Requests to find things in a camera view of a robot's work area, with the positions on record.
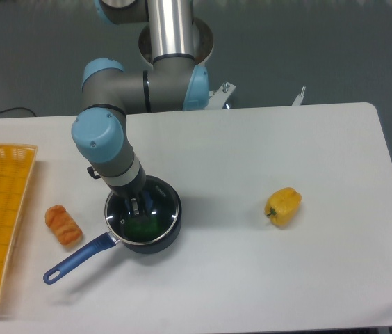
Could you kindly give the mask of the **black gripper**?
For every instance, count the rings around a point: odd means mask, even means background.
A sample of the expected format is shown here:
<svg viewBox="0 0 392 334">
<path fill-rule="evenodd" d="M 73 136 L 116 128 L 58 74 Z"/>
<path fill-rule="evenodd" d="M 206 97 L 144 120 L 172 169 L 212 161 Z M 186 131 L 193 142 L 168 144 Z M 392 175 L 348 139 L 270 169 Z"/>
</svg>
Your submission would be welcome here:
<svg viewBox="0 0 392 334">
<path fill-rule="evenodd" d="M 130 215 L 132 217 L 137 217 L 141 214 L 137 197 L 145 186 L 146 174 L 140 164 L 131 167 L 121 176 L 103 177 L 103 180 L 116 196 L 130 200 Z M 151 214 L 154 204 L 150 192 L 148 190 L 143 190 L 141 197 L 144 213 Z"/>
</svg>

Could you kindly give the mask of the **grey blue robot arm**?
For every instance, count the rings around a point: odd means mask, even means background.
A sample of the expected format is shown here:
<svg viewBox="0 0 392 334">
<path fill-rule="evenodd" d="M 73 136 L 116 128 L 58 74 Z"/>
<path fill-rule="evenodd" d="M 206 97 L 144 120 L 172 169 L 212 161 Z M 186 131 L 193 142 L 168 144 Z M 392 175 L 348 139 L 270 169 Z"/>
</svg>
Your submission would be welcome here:
<svg viewBox="0 0 392 334">
<path fill-rule="evenodd" d="M 72 125 L 78 151 L 111 191 L 128 200 L 134 214 L 147 211 L 146 175 L 127 138 L 127 116 L 203 109 L 209 78 L 195 56 L 192 1 L 96 1 L 111 24 L 148 22 L 152 68 L 126 72 L 98 58 L 83 71 L 83 111 Z"/>
</svg>

